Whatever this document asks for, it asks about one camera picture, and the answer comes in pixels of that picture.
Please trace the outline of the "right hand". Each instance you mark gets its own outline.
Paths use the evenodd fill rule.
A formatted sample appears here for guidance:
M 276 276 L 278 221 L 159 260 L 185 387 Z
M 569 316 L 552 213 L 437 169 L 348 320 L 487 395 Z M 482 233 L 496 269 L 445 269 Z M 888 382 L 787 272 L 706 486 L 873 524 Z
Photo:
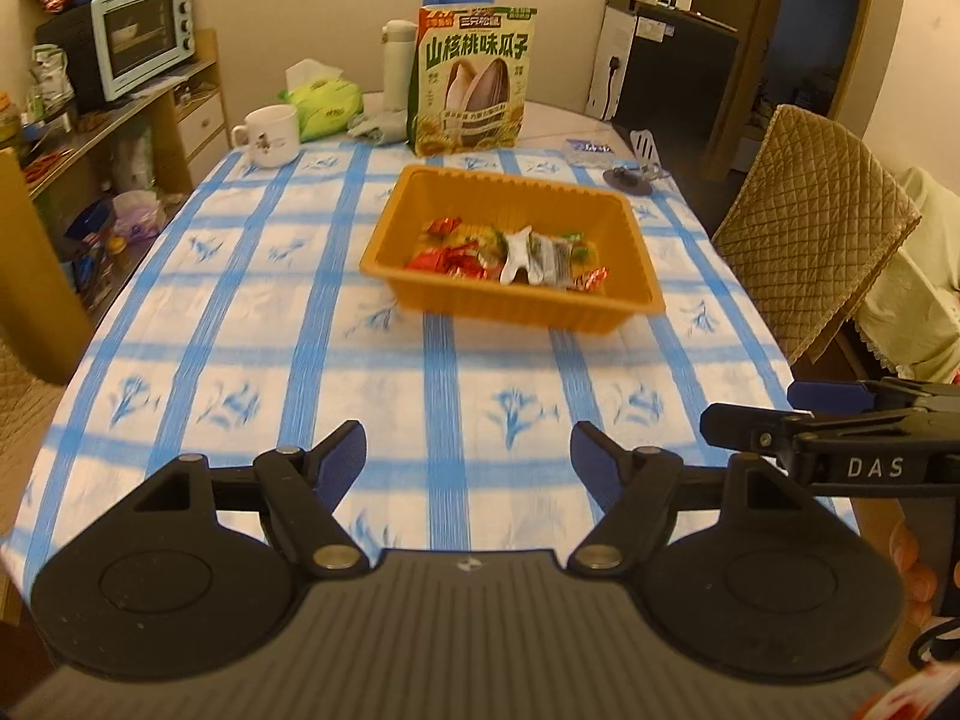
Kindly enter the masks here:
M 890 535 L 889 553 L 903 580 L 907 597 L 907 621 L 922 628 L 932 616 L 932 600 L 939 578 L 931 567 L 919 561 L 919 541 L 907 522 L 901 520 Z

